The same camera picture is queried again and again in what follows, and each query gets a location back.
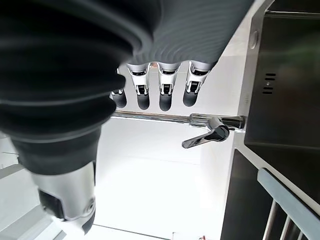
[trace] chrome pipe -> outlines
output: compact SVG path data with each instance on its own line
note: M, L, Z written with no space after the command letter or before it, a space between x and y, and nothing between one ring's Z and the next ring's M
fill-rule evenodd
M243 129L245 119L243 116L224 116L224 115L210 115L193 113L190 116L181 115L167 115L147 112L134 111L115 111L111 116L113 119L130 119L149 122L163 122L174 124L185 124L195 128L208 128L208 121L212 118L218 118L229 130Z
M189 125L188 116L167 115L147 112L115 111L111 118Z

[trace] faucet handle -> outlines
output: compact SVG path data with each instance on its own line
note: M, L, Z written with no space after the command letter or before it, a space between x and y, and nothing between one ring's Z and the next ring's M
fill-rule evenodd
M184 149L189 149L211 141L223 142L229 137L229 128L226 125L223 125L223 123L215 116L207 121L206 126L210 132L183 141L182 147Z

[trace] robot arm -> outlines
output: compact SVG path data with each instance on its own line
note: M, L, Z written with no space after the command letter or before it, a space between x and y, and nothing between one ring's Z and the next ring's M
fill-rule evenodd
M116 109L110 94L124 94L119 65L130 63L139 106L147 109L146 63L159 62L165 111L179 67L165 63L194 60L184 101L191 106L253 2L174 1L0 2L0 130L31 172L43 208L67 232L85 234L94 221L101 125Z

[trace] stainless steel sink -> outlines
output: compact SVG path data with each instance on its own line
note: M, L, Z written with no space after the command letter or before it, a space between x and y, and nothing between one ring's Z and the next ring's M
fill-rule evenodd
M276 0L266 11L257 64L245 66L255 80L244 144L320 204L319 29L314 1Z

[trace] white wall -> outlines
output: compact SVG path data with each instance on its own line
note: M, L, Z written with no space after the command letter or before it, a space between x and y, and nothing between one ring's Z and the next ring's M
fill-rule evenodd
M182 64L172 107L166 114L237 114L251 17L262 2L257 0L243 20L193 107L182 102L188 63ZM127 69L120 68L127 78L128 102L121 110L163 114L157 71L150 70L150 107L143 111ZM234 136L222 143L181 148L183 140L202 133L201 129L169 123L112 119L105 124L98 149L95 223L168 239L176 232L175 240L195 240L203 235L220 239ZM94 232L87 239L102 239ZM121 239L120 233L104 233Z

